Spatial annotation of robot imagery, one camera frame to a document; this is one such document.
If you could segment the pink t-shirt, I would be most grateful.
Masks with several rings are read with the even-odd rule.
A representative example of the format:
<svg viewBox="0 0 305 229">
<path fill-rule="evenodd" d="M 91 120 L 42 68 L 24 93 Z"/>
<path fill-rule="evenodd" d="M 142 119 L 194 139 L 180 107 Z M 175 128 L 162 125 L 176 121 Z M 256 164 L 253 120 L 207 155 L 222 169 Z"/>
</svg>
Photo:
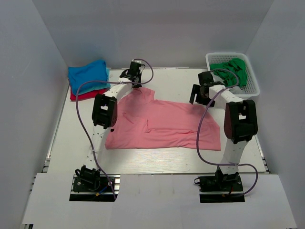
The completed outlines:
<svg viewBox="0 0 305 229">
<path fill-rule="evenodd" d="M 118 119 L 106 149 L 184 147 L 221 150 L 220 127 L 200 104 L 157 100 L 148 88 L 136 88 L 118 103 Z"/>
</svg>

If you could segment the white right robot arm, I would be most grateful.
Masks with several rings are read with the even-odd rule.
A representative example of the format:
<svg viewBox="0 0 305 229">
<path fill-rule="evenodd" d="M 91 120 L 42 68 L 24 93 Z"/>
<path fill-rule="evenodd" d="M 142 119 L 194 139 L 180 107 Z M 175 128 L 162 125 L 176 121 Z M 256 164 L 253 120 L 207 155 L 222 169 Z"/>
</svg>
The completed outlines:
<svg viewBox="0 0 305 229">
<path fill-rule="evenodd" d="M 256 107 L 253 100 L 243 100 L 231 93 L 224 85 L 200 86 L 194 84 L 190 103 L 198 102 L 224 109 L 224 133 L 227 142 L 224 155 L 218 166 L 221 175 L 215 178 L 220 190 L 227 190 L 233 183 L 230 175 L 238 173 L 238 166 L 244 149 L 258 132 Z"/>
</svg>

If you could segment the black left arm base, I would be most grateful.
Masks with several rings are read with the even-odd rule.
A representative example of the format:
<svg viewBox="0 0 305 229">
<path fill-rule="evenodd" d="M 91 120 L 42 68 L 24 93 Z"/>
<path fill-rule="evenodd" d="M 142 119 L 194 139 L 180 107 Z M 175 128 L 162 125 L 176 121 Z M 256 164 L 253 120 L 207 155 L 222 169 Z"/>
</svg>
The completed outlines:
<svg viewBox="0 0 305 229">
<path fill-rule="evenodd" d="M 107 178 L 99 169 L 82 166 L 75 170 L 69 201 L 114 202 L 119 194 L 120 175 Z"/>
</svg>

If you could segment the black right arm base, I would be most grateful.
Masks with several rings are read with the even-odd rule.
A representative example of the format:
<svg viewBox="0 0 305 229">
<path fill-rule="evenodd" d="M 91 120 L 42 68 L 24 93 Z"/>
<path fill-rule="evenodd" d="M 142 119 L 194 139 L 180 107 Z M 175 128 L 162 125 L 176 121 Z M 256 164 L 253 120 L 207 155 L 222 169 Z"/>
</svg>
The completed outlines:
<svg viewBox="0 0 305 229">
<path fill-rule="evenodd" d="M 245 202 L 244 189 L 238 172 L 228 175 L 217 169 L 212 176 L 195 178 L 194 183 L 199 186 L 201 203 Z"/>
</svg>

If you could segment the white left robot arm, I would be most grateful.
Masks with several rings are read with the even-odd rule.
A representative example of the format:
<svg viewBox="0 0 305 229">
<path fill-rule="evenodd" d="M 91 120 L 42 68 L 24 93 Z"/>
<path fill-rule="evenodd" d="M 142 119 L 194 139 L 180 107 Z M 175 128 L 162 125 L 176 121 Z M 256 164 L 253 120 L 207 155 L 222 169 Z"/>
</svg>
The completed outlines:
<svg viewBox="0 0 305 229">
<path fill-rule="evenodd" d="M 92 111 L 93 131 L 90 151 L 85 165 L 89 169 L 98 169 L 95 159 L 101 155 L 110 129 L 118 119 L 118 102 L 129 93 L 133 87 L 139 87 L 142 76 L 142 66 L 137 70 L 128 69 L 121 73 L 118 82 L 107 92 L 95 96 Z"/>
</svg>

